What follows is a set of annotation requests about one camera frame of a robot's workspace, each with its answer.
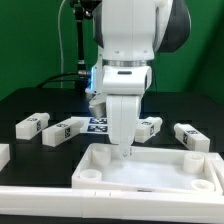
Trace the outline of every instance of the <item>green wall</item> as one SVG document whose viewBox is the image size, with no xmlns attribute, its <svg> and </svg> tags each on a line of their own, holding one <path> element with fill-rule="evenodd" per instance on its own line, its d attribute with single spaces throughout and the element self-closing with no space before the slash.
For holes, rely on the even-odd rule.
<svg viewBox="0 0 224 224">
<path fill-rule="evenodd" d="M 57 14 L 61 1 L 0 1 L 0 99 L 60 73 Z M 157 90 L 202 92 L 224 103 L 221 91 L 224 45 L 220 37 L 223 37 L 224 1 L 186 0 L 186 3 L 192 17 L 191 37 L 178 52 L 157 55 Z M 97 46 L 91 39 L 91 22 L 85 24 L 86 61 L 93 64 Z M 76 26 L 69 4 L 62 14 L 62 34 L 65 70 L 75 71 Z"/>
</svg>

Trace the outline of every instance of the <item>white block with marker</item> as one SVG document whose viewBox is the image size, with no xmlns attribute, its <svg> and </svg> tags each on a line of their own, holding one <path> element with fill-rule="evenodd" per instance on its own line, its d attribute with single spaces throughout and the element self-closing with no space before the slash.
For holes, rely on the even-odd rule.
<svg viewBox="0 0 224 224">
<path fill-rule="evenodd" d="M 16 138 L 30 140 L 48 126 L 48 113 L 35 113 L 16 125 Z"/>
<path fill-rule="evenodd" d="M 135 132 L 135 141 L 146 142 L 160 131 L 162 123 L 163 121 L 159 117 L 148 117 L 145 120 L 139 120 Z"/>
<path fill-rule="evenodd" d="M 10 160 L 10 152 L 8 144 L 0 144 L 0 171 L 6 166 Z"/>
<path fill-rule="evenodd" d="M 175 137 L 191 151 L 209 152 L 210 139 L 189 124 L 176 124 Z"/>
<path fill-rule="evenodd" d="M 55 147 L 78 135 L 83 124 L 82 120 L 70 118 L 51 126 L 42 132 L 42 143 L 43 145 Z"/>
</svg>

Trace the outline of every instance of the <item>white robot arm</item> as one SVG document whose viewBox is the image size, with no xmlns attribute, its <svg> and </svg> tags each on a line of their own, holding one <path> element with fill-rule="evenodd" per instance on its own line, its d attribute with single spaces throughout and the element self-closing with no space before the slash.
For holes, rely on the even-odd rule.
<svg viewBox="0 0 224 224">
<path fill-rule="evenodd" d="M 178 49 L 189 36 L 190 17 L 182 0 L 103 0 L 95 11 L 101 47 L 95 100 L 105 97 L 110 141 L 128 157 L 154 52 Z"/>
</svg>

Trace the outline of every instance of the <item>white plastic tray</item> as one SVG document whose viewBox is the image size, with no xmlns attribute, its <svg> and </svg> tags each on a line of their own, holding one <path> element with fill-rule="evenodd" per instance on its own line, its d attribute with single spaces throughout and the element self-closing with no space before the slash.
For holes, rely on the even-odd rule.
<svg viewBox="0 0 224 224">
<path fill-rule="evenodd" d="M 219 181 L 223 187 L 224 161 L 219 154 L 197 155 L 193 160 L 189 160 L 190 163 L 193 161 L 191 166 L 187 166 L 189 165 L 187 163 L 184 167 L 184 153 L 189 153 L 186 151 L 133 147 L 132 157 L 127 161 L 119 159 L 120 153 L 116 150 L 116 146 L 109 146 L 110 150 L 101 149 L 92 153 L 94 146 L 99 148 L 99 144 L 89 147 L 73 175 L 73 185 L 74 180 L 77 179 L 78 182 L 75 184 L 80 185 L 79 189 L 0 186 L 0 214 L 223 224 L 224 197 L 221 195 L 222 189 Z M 3 167 L 9 160 L 9 145 L 0 145 L 0 149 L 0 160 L 3 161 Z M 209 189 L 206 189 L 206 185 L 204 185 L 204 191 L 189 190 L 189 186 L 187 189 L 184 189 L 182 185 L 176 188 L 177 184 L 180 184 L 180 179 L 178 181 L 174 180 L 176 178 L 175 175 L 183 173 L 183 169 L 189 172 L 189 176 L 192 175 L 190 174 L 191 172 L 200 171 L 198 168 L 201 168 L 201 157 L 206 161 L 203 166 L 203 172 L 193 175 L 196 175 L 196 178 L 205 177 L 211 181 L 212 185 L 215 186 L 214 191 L 209 192 Z M 104 169 L 113 165 L 113 161 L 116 160 L 117 162 L 119 161 L 120 165 L 120 167 L 116 167 L 117 171 L 119 171 L 117 174 L 121 177 L 122 173 L 129 173 L 130 175 L 126 181 L 122 179 L 124 181 L 122 183 L 119 179 L 117 179 L 117 182 L 115 180 L 112 182 L 111 177 L 113 175 L 114 177 L 116 176 L 115 172 L 113 172 L 111 177 L 107 176 L 111 182 L 107 182 L 104 179 Z M 101 180 L 93 181 L 93 175 L 90 181 L 88 178 L 85 179 L 84 175 L 85 180 L 82 179 L 83 183 L 81 183 L 79 178 L 80 172 L 86 169 L 88 171 L 93 161 L 98 163 L 98 168 L 101 167 L 101 171 L 99 171 L 102 174 L 102 176 L 99 175 Z M 129 163 L 129 166 L 121 169 L 121 165 L 126 163 Z M 147 165 L 146 167 L 139 167 L 139 163 Z M 137 171 L 134 168 L 130 169 L 130 165 L 136 165 Z M 169 167 L 170 175 L 165 175 L 168 172 L 167 166 Z M 147 186 L 144 186 L 145 180 L 140 177 L 144 172 L 140 172 L 140 168 L 141 170 L 144 168 L 145 172 L 148 168 L 157 169 L 150 170 L 150 175 L 153 175 L 153 173 L 159 172 L 159 167 L 162 167 L 161 170 L 163 170 L 160 174 L 164 174 L 166 178 L 169 177 L 170 179 L 173 176 L 170 183 L 174 186 L 165 186 L 164 183 L 168 182 L 165 179 L 163 180 L 163 178 L 161 178 L 163 181 L 153 179 L 150 182 L 150 186 L 148 186 L 148 182 L 146 183 Z M 110 190 L 112 188 L 123 188 L 123 190 Z"/>
<path fill-rule="evenodd" d="M 72 176 L 72 187 L 223 194 L 210 154 L 142 147 L 131 151 L 129 159 L 122 159 L 115 145 L 90 145 Z"/>
</svg>

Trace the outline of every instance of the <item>black table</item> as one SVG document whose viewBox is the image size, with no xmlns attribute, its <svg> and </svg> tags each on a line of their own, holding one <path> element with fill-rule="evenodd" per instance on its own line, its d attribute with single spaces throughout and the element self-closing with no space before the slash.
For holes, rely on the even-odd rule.
<svg viewBox="0 0 224 224">
<path fill-rule="evenodd" d="M 52 148 L 42 145 L 41 133 L 30 141 L 16 140 L 15 125 L 33 113 L 47 112 L 49 125 L 71 116 L 91 116 L 88 100 L 71 89 L 19 89 L 0 101 L 0 143 L 10 144 L 10 162 L 0 173 L 0 185 L 71 187 L 71 176 L 91 143 L 109 143 L 108 136 L 80 134 Z M 210 151 L 224 155 L 224 107 L 210 98 L 192 93 L 147 92 L 141 118 L 163 119 L 156 137 L 136 146 L 186 148 L 175 139 L 176 123 L 188 123 L 211 140 Z M 141 223 L 121 220 L 93 220 L 54 217 L 0 216 L 0 223 Z"/>
</svg>

